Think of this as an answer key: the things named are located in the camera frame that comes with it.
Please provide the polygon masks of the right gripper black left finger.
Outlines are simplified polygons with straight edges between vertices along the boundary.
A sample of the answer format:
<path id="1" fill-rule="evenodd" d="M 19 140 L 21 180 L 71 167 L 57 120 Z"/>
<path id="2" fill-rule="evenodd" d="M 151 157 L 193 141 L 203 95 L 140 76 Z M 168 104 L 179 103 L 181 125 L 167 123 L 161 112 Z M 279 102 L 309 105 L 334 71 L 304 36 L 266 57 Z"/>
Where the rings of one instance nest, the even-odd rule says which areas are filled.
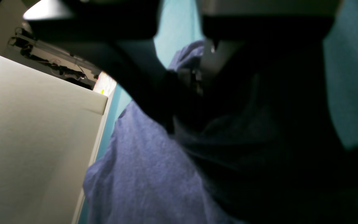
<path id="1" fill-rule="evenodd" d="M 40 0 L 27 10 L 39 40 L 105 71 L 169 133 L 175 122 L 201 131 L 201 97 L 157 56 L 160 0 Z"/>

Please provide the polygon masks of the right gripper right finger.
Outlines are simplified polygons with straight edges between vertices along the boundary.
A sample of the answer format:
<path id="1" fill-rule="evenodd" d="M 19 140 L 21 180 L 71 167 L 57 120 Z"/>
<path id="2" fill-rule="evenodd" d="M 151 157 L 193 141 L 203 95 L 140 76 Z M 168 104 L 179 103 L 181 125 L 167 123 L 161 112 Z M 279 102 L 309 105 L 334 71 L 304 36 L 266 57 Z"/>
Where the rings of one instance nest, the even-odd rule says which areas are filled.
<path id="1" fill-rule="evenodd" d="M 342 0 L 199 0 L 198 103 L 327 103 L 323 41 Z"/>

